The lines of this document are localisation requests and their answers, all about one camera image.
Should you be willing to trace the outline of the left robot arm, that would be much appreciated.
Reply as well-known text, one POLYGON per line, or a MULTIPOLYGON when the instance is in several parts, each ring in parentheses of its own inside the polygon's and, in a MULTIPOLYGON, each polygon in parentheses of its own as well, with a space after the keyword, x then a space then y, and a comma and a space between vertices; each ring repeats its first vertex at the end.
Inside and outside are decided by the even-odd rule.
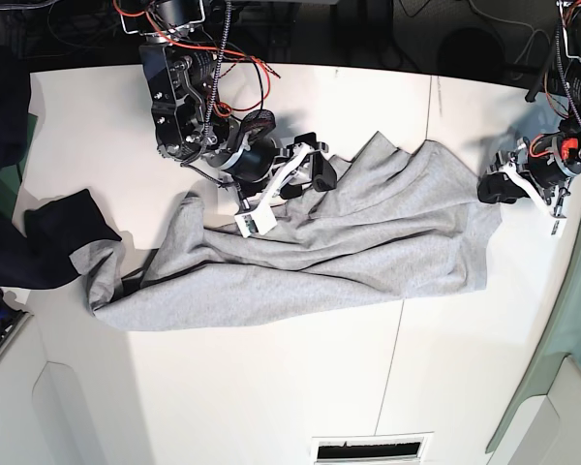
POLYGON ((527 198, 561 219, 570 184, 581 174, 581 1, 556 5, 559 16, 548 55, 525 100, 532 103, 543 93, 559 117, 558 129, 498 151, 479 179, 477 197, 488 204, 527 198))

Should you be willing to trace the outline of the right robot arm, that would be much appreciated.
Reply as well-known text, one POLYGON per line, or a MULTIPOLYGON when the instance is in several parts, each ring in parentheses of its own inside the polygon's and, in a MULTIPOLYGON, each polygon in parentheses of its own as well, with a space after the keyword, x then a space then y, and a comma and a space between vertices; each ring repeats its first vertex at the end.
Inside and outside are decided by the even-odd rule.
POLYGON ((278 146, 276 127, 264 106, 275 71, 229 42, 237 16, 230 1, 115 1, 124 30, 144 38, 138 51, 151 98, 158 152, 194 170, 202 161, 217 173, 208 179, 234 190, 241 202, 258 196, 281 178, 275 197, 289 200, 307 188, 336 188, 328 147, 313 133, 278 146), (225 63, 246 62, 259 80, 260 100, 233 107, 220 95, 225 63))

